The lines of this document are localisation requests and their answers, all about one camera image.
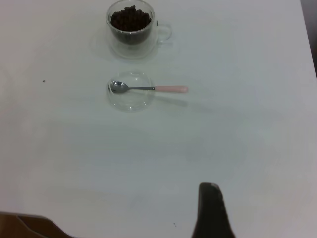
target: metal spoon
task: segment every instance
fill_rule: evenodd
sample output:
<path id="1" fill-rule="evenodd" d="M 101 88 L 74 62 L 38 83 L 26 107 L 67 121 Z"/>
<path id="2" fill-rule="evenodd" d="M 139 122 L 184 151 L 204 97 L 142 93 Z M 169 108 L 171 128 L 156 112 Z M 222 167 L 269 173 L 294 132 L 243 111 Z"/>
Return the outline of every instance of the metal spoon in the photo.
<path id="1" fill-rule="evenodd" d="M 113 93 L 125 93 L 130 89 L 138 90 L 154 90 L 157 92 L 170 92 L 170 93 L 187 93 L 188 87 L 185 86 L 156 86 L 156 87 L 131 87 L 119 81 L 112 81 L 110 83 L 110 88 Z"/>

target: roasted coffee beans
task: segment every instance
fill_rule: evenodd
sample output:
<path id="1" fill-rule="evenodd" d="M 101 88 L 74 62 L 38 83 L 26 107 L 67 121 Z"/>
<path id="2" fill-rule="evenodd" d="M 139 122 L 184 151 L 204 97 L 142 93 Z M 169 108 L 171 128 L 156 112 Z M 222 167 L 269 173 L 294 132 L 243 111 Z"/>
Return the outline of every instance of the roasted coffee beans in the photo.
<path id="1" fill-rule="evenodd" d="M 135 6 L 125 7 L 111 16 L 111 25 L 121 31 L 139 31 L 151 22 L 147 12 L 136 10 Z"/>
<path id="2" fill-rule="evenodd" d="M 115 27 L 111 31 L 118 41 L 127 45 L 137 45 L 151 35 L 152 27 L 144 29 L 151 21 L 147 12 L 136 10 L 135 6 L 125 7 L 111 16 L 110 24 Z"/>

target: clear glass dish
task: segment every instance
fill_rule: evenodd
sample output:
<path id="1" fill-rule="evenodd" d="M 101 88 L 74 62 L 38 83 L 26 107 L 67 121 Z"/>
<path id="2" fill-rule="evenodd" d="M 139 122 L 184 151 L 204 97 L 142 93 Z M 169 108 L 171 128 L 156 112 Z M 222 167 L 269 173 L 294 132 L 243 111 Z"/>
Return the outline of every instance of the clear glass dish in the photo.
<path id="1" fill-rule="evenodd" d="M 153 87 L 153 83 L 143 72 L 139 70 L 120 72 L 111 78 L 107 85 L 109 101 L 117 109 L 125 112 L 135 112 L 146 108 L 153 100 L 154 91 L 129 90 L 125 93 L 114 93 L 110 83 L 120 81 L 129 87 Z"/>

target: white tabletop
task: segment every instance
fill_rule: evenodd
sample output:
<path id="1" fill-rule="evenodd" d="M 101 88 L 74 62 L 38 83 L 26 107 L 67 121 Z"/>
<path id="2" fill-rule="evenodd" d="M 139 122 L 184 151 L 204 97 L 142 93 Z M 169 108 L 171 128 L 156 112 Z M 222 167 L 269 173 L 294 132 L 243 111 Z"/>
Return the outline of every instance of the white tabletop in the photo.
<path id="1" fill-rule="evenodd" d="M 148 2 L 173 44 L 134 63 L 105 43 L 110 1 L 0 3 L 0 211 L 77 237 L 183 238 L 199 184 L 215 182 L 237 237 L 313 237 L 317 82 L 300 1 Z M 190 93 L 117 111 L 106 83 L 128 69 Z"/>

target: glass mug handle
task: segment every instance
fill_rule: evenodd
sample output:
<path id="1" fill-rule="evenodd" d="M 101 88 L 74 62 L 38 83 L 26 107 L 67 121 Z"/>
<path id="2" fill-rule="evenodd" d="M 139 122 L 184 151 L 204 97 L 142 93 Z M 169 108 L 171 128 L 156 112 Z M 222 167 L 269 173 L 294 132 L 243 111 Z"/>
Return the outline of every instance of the glass mug handle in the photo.
<path id="1" fill-rule="evenodd" d="M 170 37 L 172 36 L 172 27 L 168 23 L 158 23 L 157 21 L 157 28 L 164 29 L 165 34 L 160 36 L 160 33 L 158 32 L 158 44 L 165 44 L 170 43 L 169 41 Z"/>

